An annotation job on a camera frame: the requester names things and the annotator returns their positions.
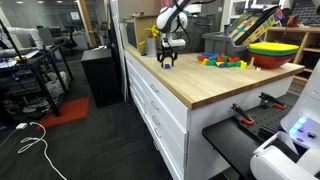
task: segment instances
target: drawer handle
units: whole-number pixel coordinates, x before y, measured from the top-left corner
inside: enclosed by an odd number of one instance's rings
[[[159,149],[157,143],[155,141],[153,141],[153,144],[154,144],[154,147],[156,147],[157,151],[159,151],[160,149]]]
[[[162,136],[158,133],[158,129],[154,128],[154,132],[156,133],[156,135],[158,136],[158,138],[162,138]]]
[[[160,125],[160,123],[159,123],[159,121],[158,121],[156,116],[152,116],[152,120],[156,125]]]
[[[150,88],[151,88],[152,91],[154,91],[154,92],[159,92],[159,90],[158,90],[153,84],[150,85]]]
[[[154,101],[151,101],[151,105],[152,105],[153,109],[159,111],[159,108]]]

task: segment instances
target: black cabinet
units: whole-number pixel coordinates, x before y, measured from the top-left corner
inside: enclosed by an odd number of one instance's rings
[[[123,101],[120,77],[109,49],[85,51],[81,63],[97,108]]]

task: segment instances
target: green block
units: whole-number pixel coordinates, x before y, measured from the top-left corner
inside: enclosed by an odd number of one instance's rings
[[[223,61],[227,61],[228,60],[228,56],[222,56],[222,60]]]
[[[217,60],[217,57],[216,56],[212,56],[209,61],[216,61],[216,60]]]
[[[214,66],[215,64],[215,61],[207,61],[206,66]]]
[[[227,67],[234,67],[236,66],[236,62],[228,62]]]
[[[235,63],[236,63],[236,67],[240,67],[241,66],[241,62],[240,61],[237,61]]]

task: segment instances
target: wooden countertop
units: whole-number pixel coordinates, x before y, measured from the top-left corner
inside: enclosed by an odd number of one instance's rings
[[[268,29],[268,31],[320,33],[320,28],[319,27],[311,27],[311,26],[302,26],[302,27],[298,27],[298,28],[288,28],[286,30],[286,27],[271,27]]]
[[[125,50],[189,109],[197,109],[222,99],[303,72],[301,65],[286,63],[278,69],[259,72],[241,68],[205,66],[197,63],[197,55],[181,54],[175,66],[163,69],[156,58],[140,56],[131,46]]]

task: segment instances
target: white robot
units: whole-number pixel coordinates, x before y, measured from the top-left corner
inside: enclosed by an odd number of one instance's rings
[[[320,173],[320,62],[292,110],[281,120],[287,132],[278,132],[258,149],[251,159],[251,170],[262,180],[317,179]],[[280,140],[298,159],[289,158],[273,142]],[[308,150],[300,157],[293,141]]]

